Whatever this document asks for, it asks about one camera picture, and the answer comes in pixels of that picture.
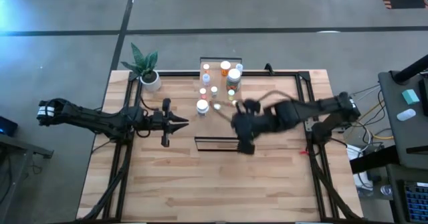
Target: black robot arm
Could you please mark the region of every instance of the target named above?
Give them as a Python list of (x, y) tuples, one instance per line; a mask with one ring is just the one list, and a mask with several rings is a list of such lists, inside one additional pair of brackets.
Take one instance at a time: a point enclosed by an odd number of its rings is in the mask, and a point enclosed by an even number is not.
[(188, 123), (170, 124), (169, 122), (188, 122), (170, 111), (170, 99), (163, 100), (162, 111), (155, 110), (148, 115), (140, 106), (123, 107), (119, 112), (109, 114), (77, 106), (67, 100), (56, 98), (39, 103), (37, 119), (39, 125), (72, 124), (87, 128), (95, 133), (103, 133), (110, 140), (129, 140), (131, 130), (163, 130), (162, 145), (169, 146), (168, 135), (188, 125)]
[(312, 126), (312, 142), (323, 144), (328, 141), (334, 128), (354, 122), (360, 116), (358, 108), (346, 92), (315, 102), (284, 100), (265, 107), (262, 115), (257, 115), (261, 109), (258, 101), (245, 100), (242, 105), (245, 112), (238, 105), (238, 112), (233, 115), (231, 125), (239, 139), (238, 151), (244, 154), (254, 153), (253, 140), (260, 134), (283, 132), (309, 118), (330, 114), (325, 121)]

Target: green leaves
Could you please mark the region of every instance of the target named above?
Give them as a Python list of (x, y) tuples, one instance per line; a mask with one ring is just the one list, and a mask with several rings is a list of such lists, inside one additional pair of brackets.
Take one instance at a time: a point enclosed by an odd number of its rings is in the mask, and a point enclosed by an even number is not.
[(132, 54), (134, 56), (135, 63), (128, 64), (127, 62), (121, 62), (123, 66), (135, 74), (139, 76), (144, 76), (147, 74), (151, 74), (156, 67), (156, 63), (158, 62), (158, 52), (149, 53), (145, 58), (141, 51), (131, 43)]

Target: concrete floor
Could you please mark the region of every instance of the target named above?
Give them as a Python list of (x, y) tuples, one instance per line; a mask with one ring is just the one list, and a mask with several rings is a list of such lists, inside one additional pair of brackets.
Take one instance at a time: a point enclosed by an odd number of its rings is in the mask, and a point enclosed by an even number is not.
[[(127, 0), (0, 0), (0, 31), (119, 30)], [(374, 27), (426, 25), (424, 9), (388, 10), (381, 0), (134, 0), (128, 29), (224, 27)], [(333, 92), (375, 85), (377, 73), (399, 70), (427, 53), (428, 32), (160, 35), (125, 37), (158, 50), (158, 69), (199, 69), (199, 58), (240, 57), (246, 69), (327, 69)], [(26, 179), (11, 223), (74, 219), (94, 135), (68, 125), (40, 127), (40, 100), (65, 98), (102, 105), (118, 36), (0, 37), (0, 116), (19, 124), (17, 137), (52, 148), (35, 159), (40, 175)], [(375, 94), (358, 103), (362, 112)], [(383, 120), (372, 129), (386, 128)], [(356, 137), (351, 144), (361, 144)], [(363, 201), (364, 216), (391, 220), (388, 205)]]

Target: white label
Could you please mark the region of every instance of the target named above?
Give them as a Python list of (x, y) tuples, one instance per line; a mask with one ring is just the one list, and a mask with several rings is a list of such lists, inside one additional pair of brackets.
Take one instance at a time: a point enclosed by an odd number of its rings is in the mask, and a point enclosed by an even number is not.
[[(39, 112), (37, 113), (37, 115), (46, 115), (46, 112), (45, 112), (45, 110), (39, 110)], [(51, 116), (51, 117), (54, 117), (54, 113), (50, 112), (50, 111), (47, 112), (47, 115)]]
[[(47, 111), (54, 111), (54, 110), (55, 110), (54, 107), (50, 107), (50, 106), (47, 107)], [(45, 106), (40, 107), (39, 111), (45, 111)]]
[(418, 187), (428, 187), (428, 183), (416, 183)]

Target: wooden table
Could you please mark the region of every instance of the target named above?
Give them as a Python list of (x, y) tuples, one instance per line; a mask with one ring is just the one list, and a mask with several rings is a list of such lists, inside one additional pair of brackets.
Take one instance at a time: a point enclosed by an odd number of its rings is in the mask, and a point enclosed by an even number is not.
[[(307, 71), (315, 98), (331, 97), (327, 71)], [(112, 72), (103, 111), (121, 109), (128, 73)], [(306, 147), (302, 124), (285, 133), (261, 136), (255, 142), (253, 156), (199, 152), (194, 140), (201, 129), (195, 107), (201, 87), (199, 78), (162, 77), (162, 81), (158, 92), (143, 93), (144, 101), (148, 106), (160, 106), (163, 98), (171, 98), (171, 110), (189, 119), (190, 125), (170, 135), (169, 148), (160, 144), (162, 132), (152, 132), (149, 138), (136, 136), (122, 221), (319, 220), (309, 159), (300, 154)], [(241, 97), (257, 98), (273, 89), (297, 98), (295, 80), (288, 77), (243, 77)], [(262, 104), (280, 99), (272, 96)], [(106, 141), (104, 135), (97, 136), (94, 148)], [(362, 216), (346, 149), (331, 142), (326, 152), (334, 187), (345, 203)], [(113, 153), (114, 144), (108, 144), (92, 155), (77, 217), (87, 214), (106, 190)], [(331, 216), (325, 189), (323, 198)]]

